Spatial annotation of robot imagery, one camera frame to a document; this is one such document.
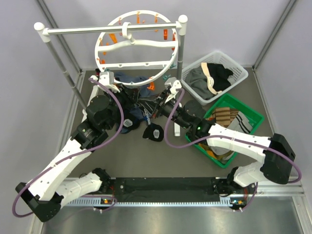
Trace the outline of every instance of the green plastic crate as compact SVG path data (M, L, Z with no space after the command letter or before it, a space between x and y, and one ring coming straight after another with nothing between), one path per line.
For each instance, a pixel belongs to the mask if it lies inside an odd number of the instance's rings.
M242 103L240 100L234 98L232 95L230 94L224 94L222 95L222 97L220 97L220 99L212 106L212 108L209 109L209 111L207 111L207 113L205 114L205 118L208 118L212 112L214 111L215 108L217 107L230 107L230 108L235 108L238 109L239 111L241 111L249 120L249 123L252 125L253 129L250 132L250 134L253 134L255 132L255 130L261 125L261 123L264 121L264 116L261 115L260 113L258 113L257 111L253 110L252 108L250 108L249 106L247 106L246 104ZM232 157L227 160L227 162L225 164L223 164L222 162L220 162L219 160L210 157L206 151L201 148L199 145L194 145L196 148L198 148L202 153L204 153L208 158L210 158L213 162L215 162L218 166L222 167L222 168L227 168L230 163L233 161L233 159L236 157L237 153L234 153L232 155Z

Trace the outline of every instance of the white plastic basket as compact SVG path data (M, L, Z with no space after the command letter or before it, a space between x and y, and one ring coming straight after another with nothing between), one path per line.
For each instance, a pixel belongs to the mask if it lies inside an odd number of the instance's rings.
M223 90L220 94L212 97L209 100L204 100L201 96L199 96L184 80L186 78L186 76L188 75L188 73L190 72L190 70L197 68L200 66L200 64L202 62L208 62L208 63L219 63L219 64L223 64L223 66L225 68L230 69L233 72L233 78L235 80L235 83L232 84L230 87L228 87L227 89ZM190 64L189 66L187 66L186 68L184 68L182 70L182 85L183 87L202 105L207 105L208 103L216 100L217 98L219 98L221 95L225 94L227 91L229 91L230 89L234 88L235 86L237 86L240 82L242 82L244 79L246 79L248 77L248 72L241 66L239 65L237 62L235 62L233 59L231 59L229 56L227 56L226 54L220 52L220 51L214 51L208 55L206 55L205 57L197 60L196 62L193 62L192 64Z

